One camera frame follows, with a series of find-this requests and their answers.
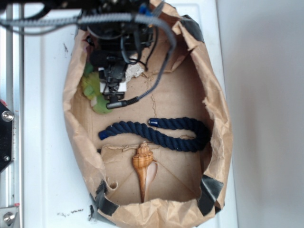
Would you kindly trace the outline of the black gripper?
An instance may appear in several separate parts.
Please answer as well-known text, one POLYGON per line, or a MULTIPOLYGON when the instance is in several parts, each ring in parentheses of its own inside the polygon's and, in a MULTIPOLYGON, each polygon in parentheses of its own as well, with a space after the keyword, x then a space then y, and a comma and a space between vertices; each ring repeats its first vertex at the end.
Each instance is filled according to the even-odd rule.
POLYGON ((154 28, 135 22, 134 14, 129 18, 122 14, 89 14, 87 25, 90 38, 96 41, 89 56, 95 67, 105 67, 119 62, 134 65, 141 61, 145 48, 153 42, 154 28))

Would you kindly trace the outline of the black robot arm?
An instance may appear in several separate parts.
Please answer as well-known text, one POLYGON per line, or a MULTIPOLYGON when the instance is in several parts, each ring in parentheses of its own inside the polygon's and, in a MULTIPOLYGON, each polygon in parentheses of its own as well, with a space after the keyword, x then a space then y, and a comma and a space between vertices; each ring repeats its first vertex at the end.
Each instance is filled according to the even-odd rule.
POLYGON ((95 67, 108 67, 114 64, 137 64, 141 61, 145 48, 155 49, 159 30, 134 19, 122 20, 119 15, 129 13, 132 15, 152 16, 148 0, 42 0, 43 9, 28 18, 2 20, 1 26, 8 30, 14 27, 28 26, 30 22, 41 20, 51 10, 80 9, 78 17, 112 15, 112 20, 93 23, 79 23, 82 30, 88 30, 92 38, 87 41, 95 47, 90 55, 90 62, 95 67))

